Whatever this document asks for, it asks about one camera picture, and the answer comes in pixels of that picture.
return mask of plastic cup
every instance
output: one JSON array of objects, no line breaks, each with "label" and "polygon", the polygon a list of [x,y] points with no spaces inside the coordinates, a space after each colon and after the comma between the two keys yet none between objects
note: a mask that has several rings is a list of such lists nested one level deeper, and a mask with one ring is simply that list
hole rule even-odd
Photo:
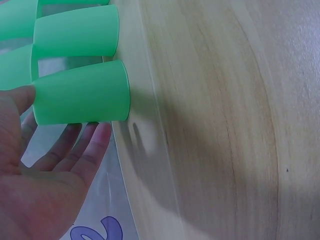
[{"label": "plastic cup", "polygon": [[39,18],[33,42],[41,57],[113,57],[118,39],[118,9],[107,5]]},{"label": "plastic cup", "polygon": [[102,4],[107,5],[110,0],[39,0],[41,4]]},{"label": "plastic cup", "polygon": [[120,60],[58,72],[33,84],[39,125],[124,121],[129,115],[130,87]]},{"label": "plastic cup", "polygon": [[33,37],[42,8],[38,0],[10,0],[0,5],[0,41]]},{"label": "plastic cup", "polygon": [[32,44],[0,55],[0,90],[30,85],[38,76],[38,59]]}]

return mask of palm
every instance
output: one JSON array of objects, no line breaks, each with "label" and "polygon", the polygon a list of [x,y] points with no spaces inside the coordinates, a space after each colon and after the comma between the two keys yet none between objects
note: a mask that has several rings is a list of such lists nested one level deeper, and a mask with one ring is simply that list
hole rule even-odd
[{"label": "palm", "polygon": [[82,126],[68,125],[51,150],[27,168],[21,156],[37,124],[31,114],[21,127],[20,114],[33,100],[19,102],[23,93],[30,94],[19,91],[10,96],[0,92],[0,214],[8,219],[9,229],[21,232],[19,238],[56,240],[80,211],[107,150],[111,127],[88,124],[74,146]]}]

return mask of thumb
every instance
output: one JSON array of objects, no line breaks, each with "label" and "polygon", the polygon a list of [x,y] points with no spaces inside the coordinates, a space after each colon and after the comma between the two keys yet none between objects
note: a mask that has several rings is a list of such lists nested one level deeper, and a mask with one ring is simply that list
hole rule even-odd
[{"label": "thumb", "polygon": [[0,91],[0,96],[10,97],[14,101],[19,114],[21,115],[34,103],[36,98],[36,89],[33,85],[22,86],[9,91]]}]

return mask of wooden surface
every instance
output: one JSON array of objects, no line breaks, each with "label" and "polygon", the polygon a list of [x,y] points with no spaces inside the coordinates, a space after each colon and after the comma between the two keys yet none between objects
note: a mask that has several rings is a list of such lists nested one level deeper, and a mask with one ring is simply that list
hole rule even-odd
[{"label": "wooden surface", "polygon": [[320,239],[320,2],[113,2],[140,239]]}]

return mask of hand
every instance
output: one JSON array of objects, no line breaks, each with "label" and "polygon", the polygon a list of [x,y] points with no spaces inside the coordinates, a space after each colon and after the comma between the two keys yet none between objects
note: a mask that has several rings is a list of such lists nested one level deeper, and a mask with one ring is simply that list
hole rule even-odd
[{"label": "hand", "polygon": [[0,239],[58,240],[72,226],[107,150],[111,126],[70,124],[31,168],[21,162],[37,124],[20,115],[33,86],[0,91]]}]

